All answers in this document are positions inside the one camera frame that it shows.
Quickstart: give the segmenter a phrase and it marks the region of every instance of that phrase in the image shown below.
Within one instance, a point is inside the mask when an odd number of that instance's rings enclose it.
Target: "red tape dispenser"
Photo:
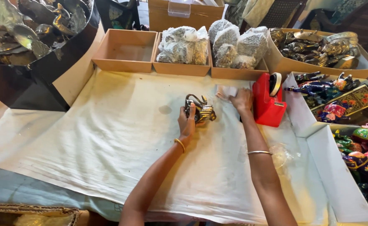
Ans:
[[[252,85],[254,119],[257,124],[279,127],[287,104],[282,101],[282,75],[263,73]]]

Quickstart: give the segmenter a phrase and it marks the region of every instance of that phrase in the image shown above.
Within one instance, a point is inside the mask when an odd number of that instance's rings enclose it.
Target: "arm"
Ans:
[[[248,151],[268,151],[269,148],[259,131],[251,113],[252,92],[240,89],[230,101],[240,113],[247,138]],[[297,222],[284,198],[279,176],[273,165],[272,156],[265,153],[249,154],[252,183],[261,201],[269,226],[296,226]]]
[[[195,132],[195,105],[193,103],[191,104],[190,116],[188,118],[184,112],[184,107],[181,107],[178,125],[181,131],[181,135],[178,139],[187,147]],[[182,154],[183,147],[180,143],[175,142],[173,146],[145,172],[124,203],[120,226],[144,225],[145,214],[148,211],[153,197]]]

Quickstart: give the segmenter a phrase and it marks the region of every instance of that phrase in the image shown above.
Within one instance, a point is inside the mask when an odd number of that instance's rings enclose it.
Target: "metal lion figurine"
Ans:
[[[190,96],[195,97],[195,99],[198,101],[196,102],[195,100],[190,100]],[[195,95],[193,94],[188,94],[187,97],[185,98],[185,114],[187,115],[187,117],[189,117],[190,115],[190,106],[191,103],[195,104],[195,123],[199,123],[199,122],[203,122],[203,121],[214,121],[216,119],[216,114],[213,110],[213,106],[212,105],[207,105],[208,101],[206,99],[206,97],[202,96],[202,100],[199,100]]]

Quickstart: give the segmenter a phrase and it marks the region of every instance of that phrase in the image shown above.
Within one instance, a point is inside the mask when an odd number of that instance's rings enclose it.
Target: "hand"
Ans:
[[[250,89],[238,89],[237,96],[229,96],[228,99],[231,101],[238,112],[251,111],[253,95]]]
[[[180,116],[178,117],[178,125],[180,127],[180,137],[178,138],[185,147],[188,147],[195,133],[195,127],[205,124],[205,122],[197,123],[195,125],[195,104],[191,103],[190,116],[187,118],[185,114],[185,107],[180,108]]]

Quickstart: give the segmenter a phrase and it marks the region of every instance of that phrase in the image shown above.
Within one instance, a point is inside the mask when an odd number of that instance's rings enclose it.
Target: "silver bangle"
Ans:
[[[248,154],[254,154],[254,153],[273,154],[272,152],[267,152],[267,151],[252,151],[252,152],[248,152]]]

